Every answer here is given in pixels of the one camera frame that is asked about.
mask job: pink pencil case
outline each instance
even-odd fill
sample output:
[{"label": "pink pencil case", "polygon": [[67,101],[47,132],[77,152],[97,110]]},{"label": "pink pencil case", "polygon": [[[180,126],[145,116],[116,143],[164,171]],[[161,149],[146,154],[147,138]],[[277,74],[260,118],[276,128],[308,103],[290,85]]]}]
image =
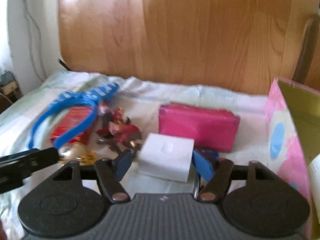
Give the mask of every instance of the pink pencil case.
[{"label": "pink pencil case", "polygon": [[191,138],[195,147],[230,152],[240,117],[228,110],[170,103],[159,108],[159,133]]}]

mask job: blue circle print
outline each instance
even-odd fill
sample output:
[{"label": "blue circle print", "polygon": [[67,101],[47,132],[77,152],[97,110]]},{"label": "blue circle print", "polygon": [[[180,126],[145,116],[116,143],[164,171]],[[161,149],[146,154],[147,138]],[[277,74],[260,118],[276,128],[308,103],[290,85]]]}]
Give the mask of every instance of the blue circle print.
[{"label": "blue circle print", "polygon": [[270,157],[271,159],[275,159],[278,157],[282,145],[284,142],[284,125],[283,123],[277,123],[275,129],[273,130],[271,136],[271,143],[270,143]]}]

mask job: wood grain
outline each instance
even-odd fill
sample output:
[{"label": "wood grain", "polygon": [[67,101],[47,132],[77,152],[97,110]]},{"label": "wood grain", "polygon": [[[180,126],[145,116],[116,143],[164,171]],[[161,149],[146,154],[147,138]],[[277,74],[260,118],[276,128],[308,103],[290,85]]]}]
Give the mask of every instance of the wood grain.
[{"label": "wood grain", "polygon": [[308,87],[320,91],[320,38],[316,42],[316,49],[311,62],[310,70],[308,72],[305,84]]},{"label": "wood grain", "polygon": [[301,45],[301,52],[292,78],[292,80],[295,82],[304,84],[306,82],[307,76],[309,75],[311,63],[318,42],[319,25],[319,16],[311,17],[307,21]]},{"label": "wood grain", "polygon": [[266,94],[291,79],[319,0],[59,0],[75,71]]}]

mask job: bed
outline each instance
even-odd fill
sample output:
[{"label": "bed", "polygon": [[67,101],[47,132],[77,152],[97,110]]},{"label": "bed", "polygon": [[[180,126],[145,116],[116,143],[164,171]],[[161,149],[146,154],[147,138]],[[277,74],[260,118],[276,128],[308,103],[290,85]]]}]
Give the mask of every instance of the bed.
[{"label": "bed", "polygon": [[[149,132],[157,132],[158,107],[162,103],[176,101],[196,106],[226,108],[239,114],[241,122],[232,153],[222,156],[232,159],[236,164],[246,165],[249,160],[258,160],[268,165],[268,138],[263,113],[266,96],[249,96],[203,85],[163,84],[145,82],[134,77],[122,79],[99,73],[70,71],[56,72],[41,87],[25,95],[0,115],[1,156],[27,150],[31,125],[60,92],[87,90],[108,82],[117,82],[120,85],[120,92],[112,106],[120,105],[125,109],[132,123],[141,129],[143,138]],[[50,117],[41,125],[36,135],[35,147],[44,149],[51,146],[49,134],[65,113],[64,111]],[[115,157],[116,154],[108,147],[95,144],[95,136],[92,135],[89,147],[97,152],[98,157]],[[21,198],[59,167],[60,164],[57,164],[35,172],[25,181],[25,186],[0,195],[1,220],[8,239],[20,239],[24,234],[17,217],[17,206]],[[121,183],[133,197],[136,192],[193,192],[196,180],[193,168],[190,170],[188,182],[182,183],[143,175],[139,173],[139,167],[134,162]],[[239,187],[241,183],[234,183],[230,190]],[[98,191],[96,183],[92,181],[85,181],[84,185]]]},{"label": "bed", "polygon": [[[1,156],[27,149],[31,125],[60,92],[117,82],[120,92],[112,106],[125,109],[143,138],[157,132],[162,103],[225,108],[239,114],[241,122],[233,151],[220,156],[236,164],[257,160],[270,165],[265,95],[279,75],[304,82],[316,47],[319,0],[58,0],[58,4],[61,54],[66,65],[79,72],[56,72],[0,115]],[[41,125],[35,147],[51,146],[49,134],[65,113]],[[89,146],[100,158],[115,157],[94,141],[93,133]],[[8,239],[24,234],[17,217],[19,201],[59,167],[38,171],[22,188],[0,195]],[[194,192],[196,183],[193,168],[188,182],[181,183],[143,175],[137,163],[122,180],[131,197],[136,192]],[[84,185],[98,191],[93,182]],[[233,183],[230,190],[241,185]]]}]

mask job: blue tiara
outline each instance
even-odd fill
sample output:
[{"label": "blue tiara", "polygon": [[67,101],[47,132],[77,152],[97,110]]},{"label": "blue tiara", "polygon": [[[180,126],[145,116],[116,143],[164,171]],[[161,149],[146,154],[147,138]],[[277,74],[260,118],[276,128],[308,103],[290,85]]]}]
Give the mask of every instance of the blue tiara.
[{"label": "blue tiara", "polygon": [[28,145],[29,149],[33,148],[33,140],[36,130],[47,117],[73,106],[91,106],[92,112],[80,124],[66,131],[54,140],[53,146],[56,149],[61,148],[73,137],[85,131],[94,122],[97,116],[99,101],[105,99],[110,102],[118,89],[119,85],[117,83],[112,83],[104,86],[94,87],[86,92],[75,93],[66,91],[58,95],[58,97],[49,104],[47,111],[44,112],[32,126],[31,139]]}]

